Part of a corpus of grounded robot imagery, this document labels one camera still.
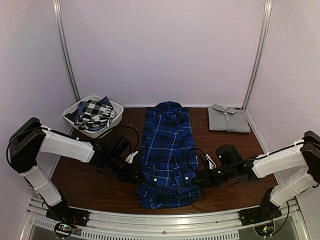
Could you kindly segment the blue plaid long sleeve shirt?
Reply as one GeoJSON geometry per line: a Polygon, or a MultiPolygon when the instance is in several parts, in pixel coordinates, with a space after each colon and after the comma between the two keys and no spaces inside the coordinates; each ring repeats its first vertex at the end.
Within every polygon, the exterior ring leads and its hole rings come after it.
{"type": "Polygon", "coordinates": [[[198,200],[202,189],[192,180],[198,157],[188,108],[167,101],[146,110],[141,140],[145,182],[136,190],[147,209],[178,208],[198,200]]]}

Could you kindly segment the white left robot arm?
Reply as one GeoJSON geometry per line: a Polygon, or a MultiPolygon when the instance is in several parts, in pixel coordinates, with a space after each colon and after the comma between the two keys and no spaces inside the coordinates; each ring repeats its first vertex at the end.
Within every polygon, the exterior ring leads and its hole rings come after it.
{"type": "Polygon", "coordinates": [[[48,210],[61,222],[72,218],[72,211],[62,192],[52,183],[37,163],[39,153],[49,153],[78,160],[96,167],[107,167],[126,183],[142,183],[141,152],[123,156],[132,145],[116,133],[109,140],[100,137],[82,140],[53,130],[30,118],[9,139],[5,157],[8,165],[21,175],[46,203],[48,210]]]}

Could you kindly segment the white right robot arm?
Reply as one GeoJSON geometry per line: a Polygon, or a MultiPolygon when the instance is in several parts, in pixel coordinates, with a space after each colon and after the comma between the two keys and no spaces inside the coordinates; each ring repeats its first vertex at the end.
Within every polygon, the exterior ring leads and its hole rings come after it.
{"type": "Polygon", "coordinates": [[[229,179],[252,182],[284,170],[299,169],[265,193],[256,210],[256,216],[261,221],[268,220],[286,201],[320,184],[320,137],[311,130],[289,146],[246,160],[234,145],[229,144],[217,148],[215,154],[221,166],[215,167],[211,157],[205,155],[205,167],[196,174],[193,184],[218,187],[229,179]]]}

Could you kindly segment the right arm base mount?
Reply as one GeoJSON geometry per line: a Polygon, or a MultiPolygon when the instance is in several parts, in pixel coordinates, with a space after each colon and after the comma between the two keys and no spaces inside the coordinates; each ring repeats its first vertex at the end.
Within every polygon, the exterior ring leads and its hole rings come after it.
{"type": "Polygon", "coordinates": [[[281,216],[280,207],[274,205],[268,195],[262,198],[259,206],[239,211],[242,226],[255,225],[259,237],[270,237],[275,232],[274,219],[281,216]]]}

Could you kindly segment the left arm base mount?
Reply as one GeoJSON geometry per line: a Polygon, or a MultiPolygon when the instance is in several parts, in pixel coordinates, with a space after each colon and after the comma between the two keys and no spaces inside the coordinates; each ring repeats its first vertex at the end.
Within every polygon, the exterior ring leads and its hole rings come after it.
{"type": "Polygon", "coordinates": [[[77,226],[86,227],[89,220],[89,211],[70,207],[65,197],[61,196],[61,202],[50,206],[46,201],[46,217],[57,221],[53,227],[54,234],[64,240],[70,237],[77,226]]]}

